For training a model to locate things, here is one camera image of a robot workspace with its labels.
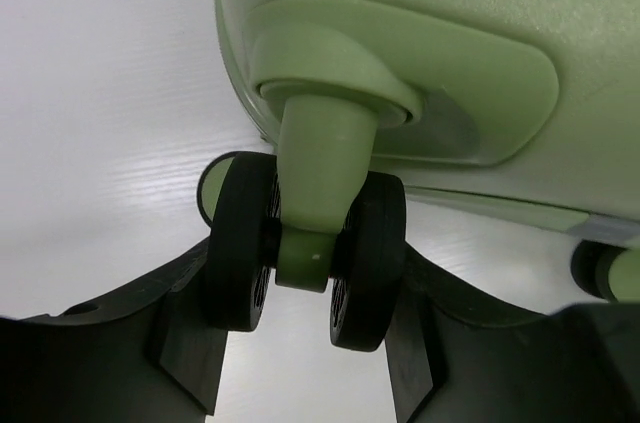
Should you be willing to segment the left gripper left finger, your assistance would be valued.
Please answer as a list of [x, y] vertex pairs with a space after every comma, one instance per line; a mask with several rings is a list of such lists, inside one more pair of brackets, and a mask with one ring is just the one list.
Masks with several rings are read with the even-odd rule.
[[208, 243], [58, 316], [1, 320], [4, 422], [202, 422], [227, 334], [207, 323]]

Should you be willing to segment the green hard-shell suitcase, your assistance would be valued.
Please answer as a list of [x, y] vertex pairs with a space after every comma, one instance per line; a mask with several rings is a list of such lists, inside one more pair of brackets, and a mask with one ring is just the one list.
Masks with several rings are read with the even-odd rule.
[[408, 198], [565, 233], [574, 278], [639, 299], [639, 0], [214, 0], [230, 82], [270, 154], [212, 162], [204, 307], [250, 332], [267, 284], [330, 291], [375, 350]]

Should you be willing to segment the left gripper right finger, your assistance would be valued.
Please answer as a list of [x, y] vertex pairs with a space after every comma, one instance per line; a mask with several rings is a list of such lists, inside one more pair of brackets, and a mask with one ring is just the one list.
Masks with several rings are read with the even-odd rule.
[[386, 338], [400, 422], [635, 422], [639, 307], [546, 315], [406, 253]]

